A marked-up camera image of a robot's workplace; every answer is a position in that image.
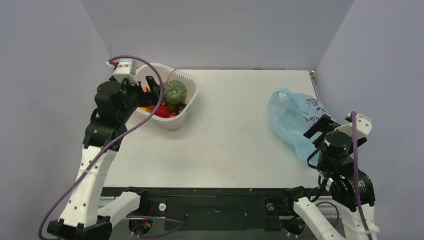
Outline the green fake avocado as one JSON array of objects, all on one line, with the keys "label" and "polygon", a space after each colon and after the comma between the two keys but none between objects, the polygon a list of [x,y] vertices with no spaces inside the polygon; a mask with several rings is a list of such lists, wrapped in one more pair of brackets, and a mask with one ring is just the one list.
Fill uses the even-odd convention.
[{"label": "green fake avocado", "polygon": [[188,89],[183,82],[171,80],[164,84],[163,98],[172,105],[178,105],[184,102],[188,95]]}]

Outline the large red fake fruit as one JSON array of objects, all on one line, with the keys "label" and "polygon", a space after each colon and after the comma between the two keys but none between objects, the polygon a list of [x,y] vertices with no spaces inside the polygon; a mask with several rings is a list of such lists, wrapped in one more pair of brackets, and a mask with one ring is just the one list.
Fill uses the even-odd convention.
[{"label": "large red fake fruit", "polygon": [[[146,109],[149,113],[152,113],[155,107],[155,105],[150,105]],[[169,118],[170,115],[169,110],[165,105],[160,105],[154,114],[160,118]]]}]

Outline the dark brown fake fruit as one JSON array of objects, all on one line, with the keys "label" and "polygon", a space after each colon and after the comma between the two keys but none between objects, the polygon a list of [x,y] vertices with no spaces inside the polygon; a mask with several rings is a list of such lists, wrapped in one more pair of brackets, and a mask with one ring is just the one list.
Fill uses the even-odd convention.
[{"label": "dark brown fake fruit", "polygon": [[186,103],[180,103],[178,105],[175,106],[175,113],[177,115],[179,115],[185,108],[186,108],[187,104]]}]

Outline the light blue plastic bag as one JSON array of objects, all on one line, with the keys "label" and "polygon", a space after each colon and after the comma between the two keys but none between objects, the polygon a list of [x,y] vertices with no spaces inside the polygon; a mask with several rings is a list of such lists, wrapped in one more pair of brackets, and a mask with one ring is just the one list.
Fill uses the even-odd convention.
[{"label": "light blue plastic bag", "polygon": [[280,88],[271,95],[267,115],[277,136],[304,163],[316,150],[313,140],[319,136],[316,133],[308,139],[304,137],[304,133],[322,115],[332,116],[315,97],[305,93],[294,93],[288,88]]}]

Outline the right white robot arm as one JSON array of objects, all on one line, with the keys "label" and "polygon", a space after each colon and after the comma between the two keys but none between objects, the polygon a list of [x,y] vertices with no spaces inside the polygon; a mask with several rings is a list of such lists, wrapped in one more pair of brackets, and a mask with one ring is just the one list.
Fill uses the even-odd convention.
[{"label": "right white robot arm", "polygon": [[[310,139],[319,155],[316,170],[321,183],[317,195],[310,199],[303,186],[287,189],[282,207],[289,214],[300,217],[318,240],[375,240],[380,229],[375,224],[376,198],[369,176],[359,170],[358,147],[367,141],[372,120],[351,111],[347,124],[340,125],[324,114],[303,135]],[[341,235],[324,217],[316,201],[328,192],[341,217]]]}]

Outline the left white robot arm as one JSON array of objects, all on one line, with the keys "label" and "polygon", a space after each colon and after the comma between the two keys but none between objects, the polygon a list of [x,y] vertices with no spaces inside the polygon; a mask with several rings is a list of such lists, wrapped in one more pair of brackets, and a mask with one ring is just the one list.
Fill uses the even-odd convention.
[{"label": "left white robot arm", "polygon": [[153,106],[156,112],[164,99],[164,81],[147,76],[149,91],[131,76],[112,76],[101,83],[89,125],[82,141],[82,156],[74,184],[63,194],[67,204],[57,220],[40,225],[54,240],[107,240],[113,227],[130,212],[143,215],[149,201],[137,192],[124,192],[109,207],[99,208],[109,168],[122,140],[130,133],[126,124],[139,107]]}]

